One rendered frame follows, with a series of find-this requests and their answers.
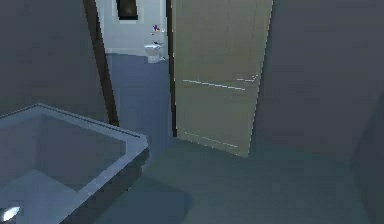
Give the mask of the grey square bathtub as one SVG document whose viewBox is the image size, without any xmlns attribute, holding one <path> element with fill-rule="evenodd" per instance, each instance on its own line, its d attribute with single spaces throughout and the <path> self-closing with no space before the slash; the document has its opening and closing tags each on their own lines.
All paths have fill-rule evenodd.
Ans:
<svg viewBox="0 0 384 224">
<path fill-rule="evenodd" d="M 0 115 L 0 224 L 92 224 L 148 154 L 142 134 L 45 104 Z"/>
</svg>

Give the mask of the beige room door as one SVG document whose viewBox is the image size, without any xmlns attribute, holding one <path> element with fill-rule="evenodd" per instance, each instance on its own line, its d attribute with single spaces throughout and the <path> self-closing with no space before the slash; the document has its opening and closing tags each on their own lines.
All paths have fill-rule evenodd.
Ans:
<svg viewBox="0 0 384 224">
<path fill-rule="evenodd" d="M 274 0 L 175 0 L 177 137 L 249 155 Z"/>
</svg>

